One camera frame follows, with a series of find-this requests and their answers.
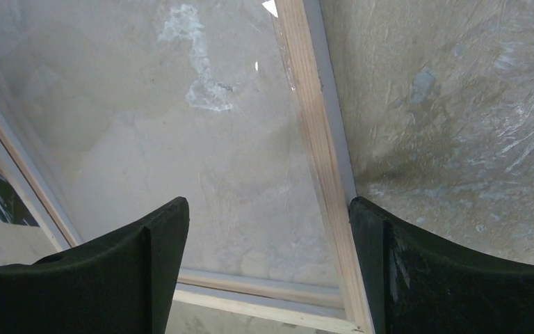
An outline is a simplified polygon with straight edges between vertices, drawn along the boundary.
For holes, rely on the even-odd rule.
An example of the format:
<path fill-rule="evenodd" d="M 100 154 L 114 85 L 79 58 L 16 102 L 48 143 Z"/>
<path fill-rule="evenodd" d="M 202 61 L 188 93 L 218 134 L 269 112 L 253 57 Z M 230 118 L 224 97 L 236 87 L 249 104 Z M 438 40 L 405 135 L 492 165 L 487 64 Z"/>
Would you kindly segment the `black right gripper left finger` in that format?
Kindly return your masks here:
<path fill-rule="evenodd" d="M 189 221 L 177 197 L 80 246 L 0 266 L 0 333 L 164 333 Z"/>

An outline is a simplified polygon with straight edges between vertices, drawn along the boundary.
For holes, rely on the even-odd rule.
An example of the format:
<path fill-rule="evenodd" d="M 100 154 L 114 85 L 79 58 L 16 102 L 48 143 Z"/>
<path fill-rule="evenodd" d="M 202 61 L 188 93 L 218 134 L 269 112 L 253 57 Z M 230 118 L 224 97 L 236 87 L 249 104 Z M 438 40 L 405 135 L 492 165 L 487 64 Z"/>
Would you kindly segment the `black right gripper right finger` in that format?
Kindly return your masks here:
<path fill-rule="evenodd" d="M 363 197 L 349 221 L 376 333 L 534 333 L 534 265 L 461 246 Z"/>

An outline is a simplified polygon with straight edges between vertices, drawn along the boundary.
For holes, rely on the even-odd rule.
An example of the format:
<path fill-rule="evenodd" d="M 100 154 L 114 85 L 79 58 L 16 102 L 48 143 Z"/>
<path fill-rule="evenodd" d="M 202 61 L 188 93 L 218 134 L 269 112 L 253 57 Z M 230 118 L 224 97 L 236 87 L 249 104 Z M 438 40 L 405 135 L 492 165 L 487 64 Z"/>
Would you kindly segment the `wooden picture frame with glass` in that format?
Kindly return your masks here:
<path fill-rule="evenodd" d="M 0 1 L 0 170 L 58 250 L 186 198 L 177 302 L 373 332 L 317 1 Z"/>

